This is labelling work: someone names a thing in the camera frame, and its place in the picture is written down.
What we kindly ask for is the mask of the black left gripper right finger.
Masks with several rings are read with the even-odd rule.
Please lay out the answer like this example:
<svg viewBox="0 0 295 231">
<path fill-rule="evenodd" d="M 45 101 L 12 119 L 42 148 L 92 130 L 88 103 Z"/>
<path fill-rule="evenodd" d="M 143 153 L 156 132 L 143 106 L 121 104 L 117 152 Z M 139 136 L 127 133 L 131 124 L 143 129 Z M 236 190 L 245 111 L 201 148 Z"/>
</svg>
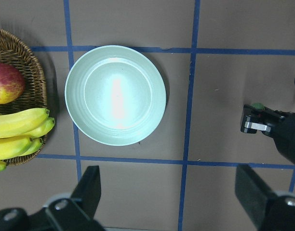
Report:
<svg viewBox="0 0 295 231">
<path fill-rule="evenodd" d="M 271 189 L 249 165 L 236 168 L 235 195 L 258 231 L 295 231 L 295 194 Z"/>
</svg>

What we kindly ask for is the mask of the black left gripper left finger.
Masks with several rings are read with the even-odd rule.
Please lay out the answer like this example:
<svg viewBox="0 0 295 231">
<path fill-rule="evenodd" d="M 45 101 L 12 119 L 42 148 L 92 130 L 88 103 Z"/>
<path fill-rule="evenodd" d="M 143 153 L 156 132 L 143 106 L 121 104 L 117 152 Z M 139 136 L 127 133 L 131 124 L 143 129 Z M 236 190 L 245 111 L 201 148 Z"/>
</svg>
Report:
<svg viewBox="0 0 295 231">
<path fill-rule="evenodd" d="M 89 166 L 69 198 L 59 198 L 45 209 L 54 231 L 99 231 L 94 215 L 101 197 L 99 166 Z"/>
</svg>

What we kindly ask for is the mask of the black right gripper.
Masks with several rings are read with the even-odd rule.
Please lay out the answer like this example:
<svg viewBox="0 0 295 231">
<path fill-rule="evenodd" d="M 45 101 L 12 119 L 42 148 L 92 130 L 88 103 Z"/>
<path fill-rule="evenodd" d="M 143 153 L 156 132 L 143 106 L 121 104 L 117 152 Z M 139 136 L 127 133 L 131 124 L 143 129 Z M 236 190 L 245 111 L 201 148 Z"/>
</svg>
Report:
<svg viewBox="0 0 295 231">
<path fill-rule="evenodd" d="M 256 134 L 261 131 L 272 138 L 277 151 L 295 165 L 295 112 L 264 107 L 264 110 L 257 110 L 249 104 L 243 106 L 241 132 Z"/>
</svg>

